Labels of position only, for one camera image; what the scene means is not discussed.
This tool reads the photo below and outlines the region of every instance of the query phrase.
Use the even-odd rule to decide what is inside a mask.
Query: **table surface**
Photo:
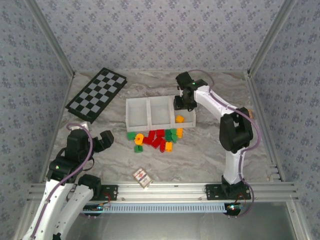
[[[143,167],[155,181],[166,182],[219,182],[225,167],[225,150],[219,142],[219,122],[203,106],[196,108],[196,127],[185,128],[183,138],[173,145],[172,152],[145,145],[142,153],[134,153],[135,143],[127,140],[126,99],[178,95],[176,76],[180,72],[119,71],[127,77],[127,84],[115,96],[91,125],[93,137],[111,130],[114,143],[103,152],[95,153],[94,167],[85,173],[100,177],[103,182],[134,181],[132,174]],[[237,107],[253,110],[246,81],[241,74],[210,73],[215,80],[214,91]],[[68,96],[68,102],[91,80],[94,73],[76,73]],[[194,80],[203,79],[203,73],[191,73]],[[52,161],[59,150],[66,146],[68,123],[83,120],[64,110],[59,131],[50,157]],[[254,137],[251,145],[257,140]],[[243,174],[250,182],[272,181],[270,165],[263,142],[245,155]]]

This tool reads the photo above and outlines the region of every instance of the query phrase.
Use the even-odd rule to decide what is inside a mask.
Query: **patterned wall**
[[[39,181],[69,78],[21,0],[0,1],[0,239]]]
[[[37,0],[75,71],[250,66],[283,0]]]
[[[320,239],[320,2],[298,1],[254,77],[288,181]]]

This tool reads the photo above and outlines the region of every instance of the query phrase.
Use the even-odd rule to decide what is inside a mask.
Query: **chessboard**
[[[126,83],[125,76],[104,67],[65,107],[93,123]]]

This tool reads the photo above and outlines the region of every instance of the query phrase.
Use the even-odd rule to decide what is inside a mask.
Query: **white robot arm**
[[[225,114],[232,114],[234,111],[230,110],[227,107],[222,106],[220,103],[215,101],[210,96],[210,87],[207,85],[199,87],[194,92],[194,100],[198,104],[201,104],[206,109],[209,110],[210,113],[213,114],[213,116],[220,122],[220,118],[223,117]],[[225,105],[230,106],[234,109],[237,107],[230,105],[228,102],[223,100],[219,95],[217,95],[214,91],[211,90],[211,93],[215,95],[217,99],[219,99],[221,102],[225,103]],[[239,160],[240,160],[240,153],[243,149],[241,148],[236,153],[232,153],[231,151],[225,151],[225,168],[223,177],[229,184],[236,184],[241,181],[239,177]]]
[[[197,104],[204,106],[220,122],[219,140],[225,149],[225,170],[222,175],[221,199],[236,199],[238,194],[247,192],[240,178],[245,149],[253,139],[251,123],[234,110],[249,115],[244,107],[238,109],[218,96],[202,79],[193,81],[188,72],[176,77],[180,95],[174,97],[175,110],[192,111]]]
[[[83,129],[72,130],[67,138],[66,147],[49,164],[49,171],[46,176],[48,180],[45,184],[42,200],[31,226],[22,240],[66,239],[70,227],[88,201],[93,197],[99,199],[103,193],[101,179],[85,174],[78,180],[78,185],[72,197],[63,208],[77,175],[82,171],[81,166],[83,167],[82,163],[85,159],[86,161],[87,159],[93,160],[94,153],[109,148],[114,142],[114,136],[110,131],[102,132],[100,134],[101,140],[97,137],[93,138],[92,145],[89,144],[89,136],[89,132],[86,133]]]
[[[27,233],[24,235],[22,240],[31,240],[32,233],[36,226],[37,220],[41,214],[41,210],[47,200],[48,194],[52,189],[59,184],[59,181],[50,180],[45,184],[45,191],[39,205],[39,208],[34,216],[34,219],[29,227]],[[69,229],[76,220],[77,216],[81,213],[84,206],[93,197],[94,191],[89,189],[88,186],[80,185],[77,186],[72,197],[68,203],[63,207],[67,195],[73,187],[73,183],[66,183],[60,185],[54,192],[54,196],[48,203],[45,214],[38,226],[35,239],[37,240],[65,240]]]

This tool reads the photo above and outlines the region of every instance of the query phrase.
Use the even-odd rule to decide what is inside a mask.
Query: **small card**
[[[153,179],[147,174],[146,170],[140,167],[137,171],[132,174],[134,179],[141,185],[141,187],[146,188]]]

